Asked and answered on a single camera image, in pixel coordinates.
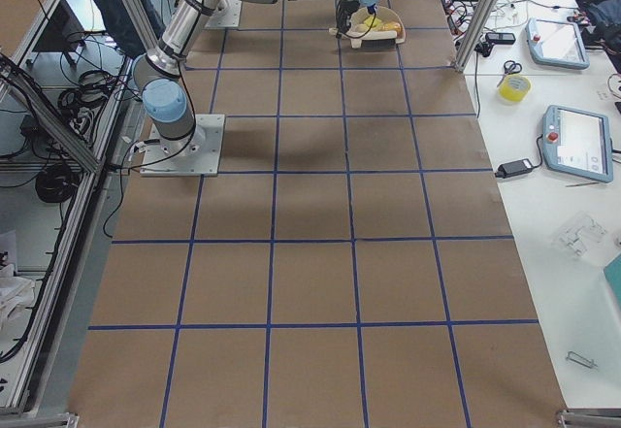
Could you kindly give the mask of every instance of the yellow object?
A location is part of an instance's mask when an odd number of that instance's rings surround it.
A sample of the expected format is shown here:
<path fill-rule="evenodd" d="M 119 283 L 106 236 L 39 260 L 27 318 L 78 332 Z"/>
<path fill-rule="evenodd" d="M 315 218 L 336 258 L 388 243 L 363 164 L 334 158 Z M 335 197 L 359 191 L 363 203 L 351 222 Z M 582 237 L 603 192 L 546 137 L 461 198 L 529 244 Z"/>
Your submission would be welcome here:
<path fill-rule="evenodd" d="M 400 35 L 402 28 L 403 27 L 399 22 L 386 22 L 379 27 L 379 30 L 381 30 L 382 32 L 394 30 L 395 32 L 397 32 L 397 35 Z"/>
<path fill-rule="evenodd" d="M 363 23 L 367 25 L 367 28 L 378 28 L 384 22 L 382 22 L 381 19 L 379 19 L 377 16 L 368 16 L 367 18 L 365 18 Z"/>
<path fill-rule="evenodd" d="M 519 74 L 505 76 L 498 91 L 503 98 L 509 101 L 520 102 L 531 89 L 531 82 Z"/>

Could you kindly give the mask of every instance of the yellow tape roll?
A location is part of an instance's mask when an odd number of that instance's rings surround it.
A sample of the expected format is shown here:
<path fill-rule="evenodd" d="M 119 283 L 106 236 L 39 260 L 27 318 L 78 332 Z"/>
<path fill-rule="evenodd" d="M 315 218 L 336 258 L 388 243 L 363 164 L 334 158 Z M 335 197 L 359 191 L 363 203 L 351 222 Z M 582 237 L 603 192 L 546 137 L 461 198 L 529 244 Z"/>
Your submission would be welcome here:
<path fill-rule="evenodd" d="M 531 82 L 519 74 L 505 76 L 498 88 L 503 98 L 509 101 L 519 102 L 524 99 L 526 93 L 531 89 Z"/>

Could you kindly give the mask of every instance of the metal mounting plate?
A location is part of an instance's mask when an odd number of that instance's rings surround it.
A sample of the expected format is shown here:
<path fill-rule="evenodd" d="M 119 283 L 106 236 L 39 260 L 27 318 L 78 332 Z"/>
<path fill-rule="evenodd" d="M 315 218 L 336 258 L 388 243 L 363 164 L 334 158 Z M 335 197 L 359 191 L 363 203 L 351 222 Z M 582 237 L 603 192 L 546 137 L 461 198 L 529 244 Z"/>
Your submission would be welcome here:
<path fill-rule="evenodd" d="M 149 146 L 143 160 L 143 164 L 148 166 L 141 168 L 141 174 L 148 177 L 216 176 L 220 164 L 224 121 L 224 115 L 196 115 L 196 125 L 205 131 L 205 142 L 199 150 L 189 156 L 173 157 L 150 164 L 166 158 L 168 154 L 159 146 Z M 149 138 L 159 139 L 159 132 L 154 125 L 151 127 Z"/>
<path fill-rule="evenodd" d="M 223 12 L 215 11 L 207 24 L 206 30 L 215 30 L 220 28 L 237 28 L 240 26 L 240 17 L 242 15 L 242 1 L 227 0 L 228 9 Z"/>

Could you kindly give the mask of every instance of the scissors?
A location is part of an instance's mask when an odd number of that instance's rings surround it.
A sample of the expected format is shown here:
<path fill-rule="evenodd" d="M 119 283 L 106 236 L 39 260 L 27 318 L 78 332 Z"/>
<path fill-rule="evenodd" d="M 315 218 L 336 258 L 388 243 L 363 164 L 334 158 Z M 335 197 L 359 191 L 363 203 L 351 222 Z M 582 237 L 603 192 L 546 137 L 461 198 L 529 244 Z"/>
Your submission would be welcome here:
<path fill-rule="evenodd" d="M 503 64 L 503 71 L 505 71 L 505 73 L 503 74 L 501 81 L 498 82 L 498 85 L 496 85 L 496 88 L 501 86 L 501 83 L 506 76 L 510 76 L 511 74 L 519 74 L 520 72 L 522 72 L 522 64 L 510 59 L 509 61 L 505 61 L 505 64 Z"/>

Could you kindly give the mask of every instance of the grid of blue tape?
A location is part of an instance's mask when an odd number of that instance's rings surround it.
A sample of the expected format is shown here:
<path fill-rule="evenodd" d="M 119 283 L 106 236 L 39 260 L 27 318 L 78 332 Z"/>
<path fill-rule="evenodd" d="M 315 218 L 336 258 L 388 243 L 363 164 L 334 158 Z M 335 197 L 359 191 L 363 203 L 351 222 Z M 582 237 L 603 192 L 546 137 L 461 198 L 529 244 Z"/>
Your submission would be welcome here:
<path fill-rule="evenodd" d="M 391 7 L 390 0 L 387 0 L 388 7 Z M 174 324 L 151 324 L 151 325 L 95 325 L 90 326 L 89 330 L 91 331 L 114 331 L 114 330 L 174 330 L 175 336 L 173 339 L 173 348 L 171 352 L 170 364 L 168 369 L 168 376 L 166 381 L 166 389 L 164 394 L 164 401 L 162 405 L 162 411 L 160 416 L 160 428 L 164 428 L 166 425 L 166 415 L 168 410 L 168 403 L 171 394 L 172 381 L 175 372 L 175 363 L 177 357 L 177 350 L 179 345 L 180 331 L 184 329 L 264 329 L 266 331 L 266 343 L 265 343 L 265 367 L 264 367 L 264 387 L 263 387 L 263 418 L 262 418 L 262 428 L 267 428 L 268 425 L 268 406 L 269 406 L 269 376 L 270 376 L 270 344 L 271 344 L 271 331 L 272 329 L 299 329 L 299 328 L 355 328 L 357 330 L 357 339 L 358 339 L 358 360 L 359 360 L 359 369 L 360 369 L 360 392 L 361 392 L 361 400 L 362 400 L 362 408 L 363 408 L 363 419 L 365 428 L 370 428 L 369 423 L 369 411 L 367 408 L 367 396 L 366 396 L 366 380 L 365 380 L 365 361 L 364 361 L 364 344 L 363 344 L 363 333 L 362 330 L 365 328 L 373 328 L 373 327 L 422 327 L 422 326 L 445 326 L 448 330 L 448 335 L 451 343 L 451 349 L 453 354 L 453 363 L 455 367 L 455 375 L 457 378 L 457 382 L 459 385 L 459 392 L 461 396 L 461 402 L 464 412 L 464 419 L 466 426 L 468 428 L 472 428 L 470 411 L 468 408 L 468 401 L 466 397 L 466 389 L 462 378 L 462 371 L 459 362 L 459 354 L 457 345 L 455 342 L 455 336 L 453 333 L 453 328 L 455 326 L 472 326 L 472 325 L 510 325 L 510 324 L 538 324 L 539 322 L 536 319 L 500 319 L 500 320 L 452 320 L 450 314 L 450 308 L 448 305 L 448 299 L 446 295 L 446 289 L 443 281 L 442 267 L 440 262 L 440 254 L 438 250 L 438 242 L 440 241 L 470 241 L 470 240 L 499 240 L 499 239 L 512 239 L 512 236 L 436 236 L 434 229 L 434 222 L 430 209 L 430 201 L 429 195 L 427 193 L 425 175 L 430 173 L 437 172 L 489 172 L 492 171 L 491 168 L 473 168 L 473 169 L 463 169 L 463 168 L 454 168 L 454 169 L 441 169 L 441 170 L 425 170 L 422 169 L 422 161 L 420 158 L 420 151 L 418 147 L 418 140 L 416 137 L 416 117 L 419 115 L 413 114 L 411 112 L 411 106 L 408 97 L 408 87 L 406 83 L 406 70 L 416 70 L 416 69 L 445 69 L 445 66 L 438 67 L 422 67 L 422 68 L 407 68 L 403 66 L 403 61 L 401 58 L 401 54 L 397 50 L 398 58 L 399 58 L 399 66 L 396 68 L 374 68 L 374 69 L 393 69 L 401 71 L 402 81 L 404 85 L 404 90 L 406 94 L 406 101 L 408 106 L 408 113 L 403 115 L 403 117 L 407 117 L 409 119 L 411 133 L 412 133 L 412 144 L 416 149 L 416 158 L 418 167 L 421 169 L 418 170 L 405 170 L 405 171 L 353 171 L 349 167 L 349 159 L 347 157 L 347 146 L 348 146 L 348 138 L 347 138 L 347 119 L 350 117 L 374 117 L 373 115 L 348 115 L 345 109 L 345 90 L 343 86 L 343 71 L 344 70 L 356 70 L 362 68 L 345 68 L 343 66 L 343 57 L 341 44 L 339 44 L 339 67 L 338 68 L 325 68 L 325 69 L 334 69 L 339 70 L 341 74 L 341 82 L 342 82 L 342 106 L 343 113 L 341 118 L 343 119 L 343 130 L 344 130 L 344 145 L 345 145 L 345 171 L 281 171 L 278 169 L 278 135 L 279 135 L 279 120 L 282 117 L 300 117 L 297 115 L 281 115 L 280 114 L 280 94 L 281 94 L 281 86 L 282 86 L 282 71 L 294 69 L 300 70 L 300 68 L 284 68 L 282 67 L 282 46 L 283 46 L 283 35 L 285 30 L 316 30 L 316 29 L 285 29 L 284 26 L 284 15 L 285 15 L 285 5 L 281 6 L 281 29 L 246 29 L 247 30 L 271 30 L 271 31 L 279 31 L 280 32 L 280 58 L 279 58 L 279 67 L 278 68 L 258 68 L 258 70 L 278 70 L 278 110 L 276 114 L 276 143 L 275 143 L 275 161 L 274 161 L 274 169 L 272 171 L 223 171 L 221 174 L 273 174 L 273 197 L 272 197 L 272 226 L 270 232 L 269 240 L 256 240 L 256 239 L 241 239 L 241 240 L 202 240 L 196 239 L 196 227 L 197 227 L 197 219 L 198 213 L 201 204 L 201 198 L 203 194 L 203 189 L 208 181 L 204 178 L 201 178 L 201 183 L 199 184 L 199 191 L 196 199 L 196 204 L 194 207 L 194 216 L 192 221 L 191 235 L 188 240 L 117 240 L 114 241 L 114 244 L 188 244 L 188 252 L 185 262 L 185 271 L 182 280 L 182 288 L 180 294 L 180 303 L 179 310 L 177 316 L 177 322 Z M 416 29 L 439 29 L 443 30 L 445 27 L 415 27 L 409 28 L 409 30 Z M 218 65 L 215 68 L 205 68 L 205 70 L 215 70 L 216 76 L 212 91 L 212 104 L 210 108 L 210 113 L 212 113 L 212 107 L 214 103 L 215 93 L 217 90 L 219 73 L 222 70 L 227 70 L 222 67 L 222 57 L 224 54 L 224 46 L 226 44 L 226 36 L 225 32 L 224 38 L 222 41 L 222 47 L 220 51 L 220 56 L 218 60 Z M 457 115 L 472 115 L 472 114 L 439 114 L 439 115 L 421 115 L 421 116 L 437 116 L 437 117 L 453 117 Z M 257 115 L 234 115 L 229 117 L 260 117 Z M 431 235 L 426 237 L 400 237 L 400 238 L 358 238 L 355 234 L 355 227 L 353 223 L 353 208 L 352 208 L 352 190 L 351 190 L 351 176 L 355 174 L 418 174 L 421 178 L 422 187 L 423 187 L 423 195 L 424 202 L 426 208 L 426 215 L 428 217 Z M 349 230 L 350 237 L 348 239 L 317 239 L 317 240 L 287 240 L 287 239 L 275 239 L 275 227 L 276 227 L 276 206 L 277 206 L 277 179 L 280 174 L 344 174 L 346 175 L 347 181 L 347 195 L 348 195 L 348 203 L 349 203 Z M 438 275 L 441 285 L 441 296 L 444 306 L 445 320 L 439 321 L 395 321 L 395 322 L 363 322 L 360 316 L 360 296 L 359 296 L 359 287 L 358 287 L 358 273 L 357 273 L 357 265 L 356 265 L 356 243 L 358 241 L 365 242 L 405 242 L 405 241 L 428 241 L 431 242 L 434 248 L 434 254 L 436 259 L 436 266 L 438 269 Z M 192 258 L 192 251 L 194 245 L 197 244 L 247 244 L 247 243 L 261 243 L 261 244 L 269 244 L 270 245 L 270 262 L 269 262 L 269 279 L 268 279 L 268 307 L 267 307 L 267 317 L 265 323 L 235 323 L 235 324 L 182 324 L 182 314 L 183 314 L 183 306 L 185 301 L 185 292 L 187 288 L 187 283 L 189 279 L 189 267 Z M 344 323 L 272 323 L 272 284 L 273 284 L 273 275 L 274 275 L 274 247 L 278 243 L 284 244 L 303 244 L 303 243 L 349 243 L 351 245 L 351 255 L 352 255 L 352 264 L 353 264 L 353 283 L 354 283 L 354 298 L 355 298 L 355 309 L 356 309 L 356 321 L 355 322 L 344 322 Z"/>

